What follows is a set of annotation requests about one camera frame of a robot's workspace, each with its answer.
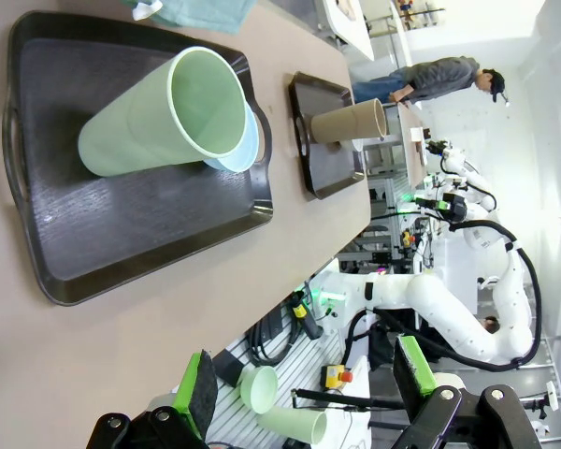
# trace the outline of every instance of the white wall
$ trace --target white wall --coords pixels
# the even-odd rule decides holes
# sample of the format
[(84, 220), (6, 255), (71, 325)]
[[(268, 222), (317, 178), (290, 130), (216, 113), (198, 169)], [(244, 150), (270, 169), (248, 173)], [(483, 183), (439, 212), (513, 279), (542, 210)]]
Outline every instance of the white wall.
[(444, 25), (408, 33), (412, 50), (529, 37), (544, 0), (441, 0)]
[[(492, 183), (499, 218), (523, 243), (530, 258), (538, 261), (538, 171), (532, 125), (520, 77), (512, 67), (500, 67), (511, 106), (493, 103), (475, 87), (423, 103), (417, 111), (434, 139), (448, 139), (466, 150), (469, 160)], [(479, 276), (500, 275), (507, 266), (501, 245), (478, 253)]]
[[(539, 44), (520, 67), (537, 146), (540, 207), (540, 286), (547, 332), (561, 337), (561, 0), (549, 0), (537, 19)], [(561, 340), (555, 342), (561, 376)]]

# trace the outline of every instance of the light green cup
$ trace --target light green cup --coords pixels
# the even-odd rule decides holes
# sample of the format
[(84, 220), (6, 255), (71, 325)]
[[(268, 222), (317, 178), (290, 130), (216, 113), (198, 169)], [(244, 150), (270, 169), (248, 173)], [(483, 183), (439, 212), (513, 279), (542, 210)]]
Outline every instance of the light green cup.
[(256, 413), (268, 412), (277, 400), (279, 378), (272, 367), (259, 367), (245, 373), (239, 387), (241, 400)]
[(233, 68), (215, 51), (191, 47), (88, 121), (79, 155), (99, 176), (225, 157), (245, 135), (245, 108)]
[(326, 414), (309, 409), (272, 407), (257, 417), (258, 425), (299, 442), (318, 444), (326, 433)]

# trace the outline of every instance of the green light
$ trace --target green light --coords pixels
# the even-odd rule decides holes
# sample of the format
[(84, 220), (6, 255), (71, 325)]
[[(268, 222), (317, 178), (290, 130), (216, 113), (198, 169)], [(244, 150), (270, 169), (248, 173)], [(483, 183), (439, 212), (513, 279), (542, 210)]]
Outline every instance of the green light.
[(341, 295), (339, 293), (329, 293), (329, 292), (322, 292), (320, 294), (320, 298), (326, 298), (329, 299), (331, 301), (344, 301), (345, 300), (345, 295)]
[(316, 298), (318, 298), (318, 297), (320, 297), (320, 298), (319, 298), (320, 305), (321, 305), (321, 306), (325, 306), (326, 303), (328, 302), (328, 300), (326, 299), (326, 297), (320, 296), (320, 290), (318, 290), (317, 288), (315, 288), (315, 289), (313, 289), (313, 290), (311, 291), (311, 300), (312, 300), (312, 301), (315, 301)]

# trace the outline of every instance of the black cap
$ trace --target black cap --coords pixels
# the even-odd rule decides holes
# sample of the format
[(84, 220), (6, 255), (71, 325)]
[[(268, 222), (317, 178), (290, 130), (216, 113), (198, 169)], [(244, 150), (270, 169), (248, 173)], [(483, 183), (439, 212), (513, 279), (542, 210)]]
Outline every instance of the black cap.
[(490, 73), (493, 77), (490, 80), (490, 93), (493, 96), (493, 101), (496, 103), (496, 96), (505, 92), (505, 79), (493, 68), (484, 69), (482, 72)]

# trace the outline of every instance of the jeans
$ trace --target jeans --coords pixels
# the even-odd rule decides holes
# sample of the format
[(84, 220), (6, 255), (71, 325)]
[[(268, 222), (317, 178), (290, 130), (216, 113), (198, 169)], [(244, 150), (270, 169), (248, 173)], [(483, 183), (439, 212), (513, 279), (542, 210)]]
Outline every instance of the jeans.
[(388, 103), (389, 94), (403, 89), (405, 82), (405, 68), (399, 68), (387, 77), (375, 80), (356, 82), (353, 88), (353, 99), (355, 103), (378, 98), (381, 103)]

